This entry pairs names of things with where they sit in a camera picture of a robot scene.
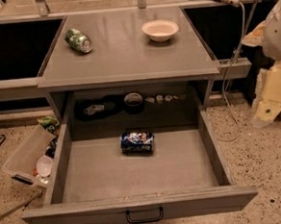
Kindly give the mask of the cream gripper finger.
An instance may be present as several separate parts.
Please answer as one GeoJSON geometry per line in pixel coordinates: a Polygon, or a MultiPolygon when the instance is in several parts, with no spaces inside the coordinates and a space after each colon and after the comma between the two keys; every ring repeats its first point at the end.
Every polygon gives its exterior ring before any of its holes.
{"type": "Polygon", "coordinates": [[[281,61],[276,61],[270,69],[261,69],[255,87],[251,123],[264,128],[281,113],[281,61]]]}

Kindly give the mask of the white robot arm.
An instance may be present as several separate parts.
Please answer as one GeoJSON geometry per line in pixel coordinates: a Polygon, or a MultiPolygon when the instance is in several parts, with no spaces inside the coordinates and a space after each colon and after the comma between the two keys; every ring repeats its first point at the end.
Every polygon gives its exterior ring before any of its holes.
{"type": "Polygon", "coordinates": [[[261,46],[274,60],[270,69],[261,69],[256,80],[251,123],[264,128],[281,113],[281,0],[255,29],[243,38],[243,45],[261,46]]]}

